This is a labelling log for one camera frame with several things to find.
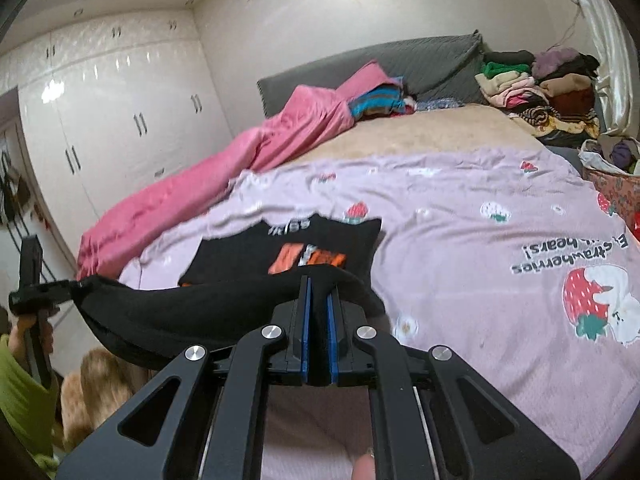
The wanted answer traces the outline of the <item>left hand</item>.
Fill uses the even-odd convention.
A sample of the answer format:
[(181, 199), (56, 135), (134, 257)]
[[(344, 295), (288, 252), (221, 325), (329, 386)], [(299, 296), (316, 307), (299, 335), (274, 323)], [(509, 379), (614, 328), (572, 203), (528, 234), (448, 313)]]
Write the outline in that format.
[(36, 326), (40, 329), (40, 347), (46, 356), (53, 352), (53, 327), (48, 320), (39, 321), (35, 315), (21, 315), (16, 318), (9, 336), (8, 348), (14, 360), (26, 370), (32, 371), (29, 364), (28, 348), (34, 344), (35, 337), (30, 333)]

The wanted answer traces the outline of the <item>right hand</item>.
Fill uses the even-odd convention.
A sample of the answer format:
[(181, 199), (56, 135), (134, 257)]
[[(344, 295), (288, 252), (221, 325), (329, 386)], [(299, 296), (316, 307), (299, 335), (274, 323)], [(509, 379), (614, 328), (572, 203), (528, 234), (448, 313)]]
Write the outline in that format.
[(355, 460), (352, 480), (375, 480), (375, 457), (372, 448)]

